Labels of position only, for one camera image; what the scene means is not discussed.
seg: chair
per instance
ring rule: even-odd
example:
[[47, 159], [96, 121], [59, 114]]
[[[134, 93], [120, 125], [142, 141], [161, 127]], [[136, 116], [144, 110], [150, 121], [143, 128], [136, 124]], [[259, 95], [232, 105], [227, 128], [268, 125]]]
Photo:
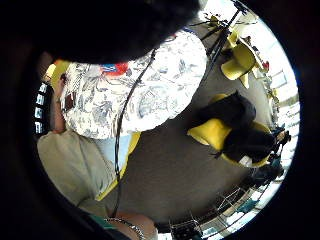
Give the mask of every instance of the chair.
[[45, 74], [43, 76], [43, 79], [46, 82], [51, 81], [51, 77], [52, 77], [52, 74], [53, 74], [55, 69], [56, 69], [56, 65], [50, 64], [50, 66], [48, 67], [47, 71], [45, 72]]
[[232, 31], [232, 33], [228, 36], [226, 44], [223, 46], [222, 51], [233, 49], [237, 46], [238, 41], [238, 33], [236, 31]]
[[[128, 153], [127, 153], [127, 156], [126, 156], [126, 163], [125, 163], [125, 165], [122, 167], [122, 169], [120, 171], [120, 178], [121, 179], [122, 179], [122, 177], [123, 177], [123, 175], [124, 175], [124, 173], [125, 173], [125, 171], [127, 169], [129, 155], [136, 148], [136, 146], [138, 144], [138, 141], [140, 139], [140, 135], [141, 135], [141, 132], [135, 132], [135, 133], [132, 134], [130, 145], [129, 145], [129, 148], [128, 148]], [[117, 179], [115, 179], [104, 192], [100, 193], [96, 197], [96, 200], [97, 201], [101, 201], [103, 198], [105, 198], [117, 186], [117, 184], [118, 184], [117, 183]]]
[[[226, 94], [217, 94], [211, 99], [210, 103], [219, 101], [226, 96]], [[253, 121], [252, 127], [257, 130], [270, 133], [269, 128], [261, 123]], [[210, 145], [219, 152], [223, 149], [224, 141], [231, 131], [232, 128], [228, 127], [223, 121], [217, 118], [212, 118], [200, 126], [189, 129], [187, 135], [193, 137], [196, 141], [203, 145]], [[232, 164], [243, 166], [236, 160], [226, 156], [224, 153], [221, 154], [221, 157]], [[265, 165], [268, 158], [269, 155], [261, 159], [259, 162], [252, 163], [251, 167], [257, 168]]]
[[53, 89], [56, 89], [58, 81], [62, 73], [65, 73], [70, 65], [70, 62], [64, 60], [57, 60], [55, 61], [54, 65], [56, 65], [52, 76], [51, 76], [51, 86]]
[[249, 89], [249, 74], [246, 73], [246, 74], [242, 75], [239, 79], [240, 79], [242, 85], [243, 85], [246, 89]]
[[265, 74], [260, 71], [258, 63], [256, 63], [251, 70], [257, 80], [265, 77]]
[[254, 67], [256, 59], [249, 47], [243, 43], [234, 47], [232, 54], [232, 59], [221, 65], [221, 71], [229, 80], [236, 80]]
[[208, 23], [208, 30], [211, 31], [218, 26], [219, 26], [219, 19], [217, 18], [217, 16], [211, 15], [210, 22]]

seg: person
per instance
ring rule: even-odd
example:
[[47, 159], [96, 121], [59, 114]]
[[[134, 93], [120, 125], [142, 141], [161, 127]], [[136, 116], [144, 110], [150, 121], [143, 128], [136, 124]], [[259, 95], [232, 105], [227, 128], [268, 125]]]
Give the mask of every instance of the person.
[[248, 45], [251, 46], [251, 36], [247, 36], [247, 37], [244, 37], [242, 38]]
[[284, 174], [284, 169], [279, 164], [266, 164], [258, 168], [252, 175], [246, 177], [243, 181], [245, 186], [256, 187], [265, 186], [276, 178]]
[[271, 166], [279, 167], [281, 164], [281, 155], [271, 153], [267, 161], [271, 164]]
[[252, 49], [255, 51], [257, 55], [260, 55], [260, 51], [256, 46], [252, 46]]
[[262, 67], [263, 67], [263, 71], [264, 72], [269, 72], [269, 69], [270, 69], [270, 63], [269, 63], [269, 61], [266, 61], [266, 62], [263, 62], [262, 63]]
[[274, 136], [276, 138], [276, 144], [274, 146], [273, 151], [274, 151], [274, 153], [277, 153], [279, 151], [280, 146], [281, 146], [281, 151], [280, 151], [280, 155], [281, 155], [281, 152], [283, 150], [283, 146], [291, 141], [291, 135], [290, 135], [289, 131], [282, 130], [281, 132], [279, 132], [277, 135], [274, 135]]
[[[94, 216], [108, 219], [107, 207], [96, 198], [116, 179], [112, 158], [114, 152], [110, 154], [111, 150], [105, 148], [103, 141], [83, 137], [65, 124], [60, 100], [65, 80], [65, 75], [62, 75], [54, 90], [54, 127], [38, 139], [38, 154], [49, 179], [68, 201]], [[120, 138], [120, 169], [129, 142], [128, 137], [124, 140]], [[141, 232], [145, 232], [143, 235], [147, 236], [143, 239], [156, 239], [156, 228], [148, 217], [122, 212], [117, 213], [116, 219], [139, 226], [136, 229], [141, 229]], [[121, 220], [109, 220], [111, 225], [130, 239], [141, 239], [128, 224], [123, 224]]]
[[273, 136], [277, 136], [280, 132], [285, 130], [285, 123], [281, 126], [276, 126], [274, 129], [271, 130]]

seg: chair leg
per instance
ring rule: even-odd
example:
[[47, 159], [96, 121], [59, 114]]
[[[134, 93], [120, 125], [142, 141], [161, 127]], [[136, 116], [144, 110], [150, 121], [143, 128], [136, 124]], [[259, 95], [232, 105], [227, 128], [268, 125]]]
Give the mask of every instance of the chair leg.
[[229, 80], [236, 80], [245, 73], [245, 69], [234, 58], [222, 64], [220, 69]]
[[243, 85], [246, 89], [249, 89], [249, 77], [248, 77], [248, 73], [242, 75], [239, 79], [240, 79], [242, 85]]

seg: cable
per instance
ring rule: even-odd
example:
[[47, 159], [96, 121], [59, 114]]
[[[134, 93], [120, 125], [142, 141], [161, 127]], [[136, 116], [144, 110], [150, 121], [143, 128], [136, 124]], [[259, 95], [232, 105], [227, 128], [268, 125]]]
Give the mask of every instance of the cable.
[[150, 65], [152, 64], [152, 62], [155, 59], [156, 50], [157, 50], [157, 48], [153, 49], [148, 65], [145, 67], [145, 69], [143, 69], [143, 71], [140, 73], [139, 77], [133, 83], [132, 88], [131, 88], [128, 96], [127, 96], [127, 99], [126, 99], [126, 101], [124, 103], [124, 106], [122, 108], [122, 111], [120, 113], [120, 116], [118, 118], [116, 142], [115, 142], [115, 147], [114, 147], [114, 152], [115, 152], [115, 172], [116, 172], [116, 175], [117, 175], [118, 195], [117, 195], [116, 205], [115, 205], [113, 213], [111, 215], [111, 217], [113, 217], [113, 218], [116, 217], [116, 214], [117, 214], [117, 211], [118, 211], [118, 208], [119, 208], [119, 205], [120, 205], [120, 199], [121, 199], [121, 179], [120, 179], [120, 170], [119, 170], [119, 164], [118, 164], [118, 160], [119, 160], [118, 159], [118, 154], [119, 154], [119, 141], [120, 141], [120, 131], [121, 131], [121, 127], [122, 127], [122, 119], [123, 119], [126, 107], [127, 107], [128, 103], [129, 103], [129, 100], [130, 100], [135, 88], [141, 82], [141, 78], [143, 77], [143, 75], [145, 74], [145, 72], [147, 71], [147, 69], [150, 67]]
[[199, 23], [190, 24], [189, 26], [190, 26], [190, 27], [193, 27], [193, 26], [197, 26], [197, 25], [204, 24], [204, 23], [214, 23], [214, 22], [219, 22], [219, 21], [218, 21], [218, 20], [208, 20], [208, 21], [204, 21], [204, 22], [199, 22]]
[[242, 24], [242, 25], [253, 25], [253, 24], [257, 24], [258, 21], [256, 22], [241, 22], [241, 21], [237, 21], [236, 24]]

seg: window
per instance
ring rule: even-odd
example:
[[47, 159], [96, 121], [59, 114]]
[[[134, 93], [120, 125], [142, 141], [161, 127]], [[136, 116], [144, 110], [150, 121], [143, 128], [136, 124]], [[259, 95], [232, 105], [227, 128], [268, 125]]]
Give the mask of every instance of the window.
[[34, 110], [34, 116], [35, 116], [36, 118], [42, 118], [42, 113], [43, 113], [42, 108], [38, 108], [38, 107], [35, 108], [35, 110]]
[[209, 236], [209, 235], [214, 234], [216, 232], [217, 232], [217, 230], [215, 228], [211, 227], [211, 228], [208, 228], [203, 231], [203, 236]]
[[41, 84], [41, 87], [40, 87], [40, 89], [39, 89], [39, 92], [45, 93], [45, 92], [47, 91], [47, 87], [48, 87], [47, 84], [42, 83], [42, 84]]
[[36, 103], [39, 104], [39, 105], [43, 105], [43, 103], [44, 103], [44, 96], [41, 95], [41, 94], [38, 94]]
[[35, 122], [36, 133], [43, 132], [43, 124], [41, 122]]
[[229, 21], [232, 16], [236, 13], [237, 8], [234, 6], [232, 1], [229, 0], [208, 0], [204, 12], [212, 13], [212, 14], [219, 14], [221, 15], [221, 20]]
[[284, 75], [283, 70], [276, 73], [274, 76], [272, 76], [272, 88], [279, 88], [287, 83], [286, 76]]

